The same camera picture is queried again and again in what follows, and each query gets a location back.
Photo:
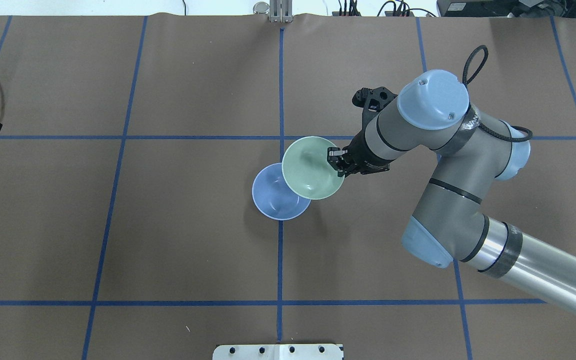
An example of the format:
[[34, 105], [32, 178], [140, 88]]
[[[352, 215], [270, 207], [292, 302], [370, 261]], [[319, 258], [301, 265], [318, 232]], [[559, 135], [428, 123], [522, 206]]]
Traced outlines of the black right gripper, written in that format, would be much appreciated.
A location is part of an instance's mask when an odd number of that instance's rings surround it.
[[346, 178], [351, 174], [381, 173], [382, 169], [390, 167], [393, 160], [375, 155], [367, 144], [365, 132], [361, 131], [353, 137], [349, 145], [343, 148], [327, 148], [327, 162], [339, 178]]

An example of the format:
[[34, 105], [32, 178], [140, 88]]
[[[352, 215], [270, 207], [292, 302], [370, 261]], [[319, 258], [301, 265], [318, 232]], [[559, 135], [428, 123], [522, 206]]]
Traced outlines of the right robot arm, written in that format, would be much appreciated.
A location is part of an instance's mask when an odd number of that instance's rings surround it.
[[352, 104], [363, 110], [361, 131], [330, 147], [327, 161], [348, 177], [386, 172], [418, 146], [434, 152], [438, 164], [402, 235], [407, 251], [438, 268], [460, 261], [576, 315], [576, 256], [482, 213], [493, 182], [526, 166], [532, 135], [473, 105], [472, 80], [432, 69], [398, 93], [359, 89]]

